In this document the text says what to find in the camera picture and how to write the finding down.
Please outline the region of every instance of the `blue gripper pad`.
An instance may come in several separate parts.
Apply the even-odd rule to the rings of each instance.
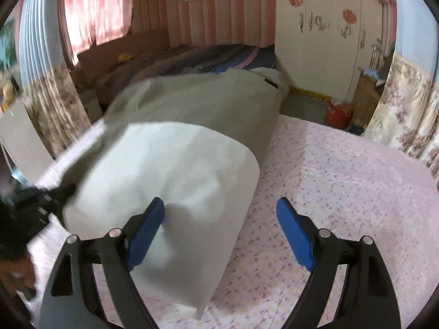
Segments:
[[[165,205],[161,199],[158,199],[128,244],[126,265],[130,271],[143,262],[164,218]]]
[[[313,257],[313,246],[297,219],[297,213],[287,198],[282,197],[277,201],[276,214],[297,262],[311,272],[316,265]]]

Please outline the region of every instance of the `red flower decal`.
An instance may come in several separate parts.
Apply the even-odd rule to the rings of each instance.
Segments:
[[[288,2],[294,7],[299,7],[303,5],[303,0],[288,0]]]
[[[356,14],[352,10],[343,10],[343,19],[348,24],[355,24],[356,23]]]

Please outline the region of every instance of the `white door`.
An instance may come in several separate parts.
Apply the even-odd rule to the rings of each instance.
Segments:
[[[351,101],[360,75],[359,68],[366,70],[371,67],[374,44],[380,44],[382,33],[382,4],[378,0],[361,0],[361,23],[358,41],[356,67],[352,77],[349,93],[346,98]]]
[[[354,71],[360,0],[307,0],[308,17],[313,14],[308,34],[305,63],[309,90],[344,100]]]
[[[303,85],[299,79],[306,71],[303,64],[306,52],[305,18],[306,0],[276,0],[277,68],[289,76],[290,85],[296,87]]]

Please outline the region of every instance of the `person's hand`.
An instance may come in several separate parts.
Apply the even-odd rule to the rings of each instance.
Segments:
[[[0,280],[3,282],[10,295],[23,291],[24,287],[35,288],[35,272],[30,254],[18,261],[0,260]]]

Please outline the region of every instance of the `pink bed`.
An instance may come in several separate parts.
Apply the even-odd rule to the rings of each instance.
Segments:
[[[102,133],[98,122],[40,179],[53,186]],[[439,282],[439,195],[429,170],[397,150],[348,133],[279,116],[252,205],[220,285],[201,321],[141,293],[160,328],[276,329],[291,313],[308,272],[294,259],[275,215],[286,196],[316,226],[338,237],[372,236],[392,278],[403,328],[423,308]],[[38,289],[68,233],[57,223],[31,246]],[[339,267],[320,324],[330,322],[342,289]],[[100,268],[100,294],[111,321],[120,324]],[[41,297],[30,304],[38,321]]]

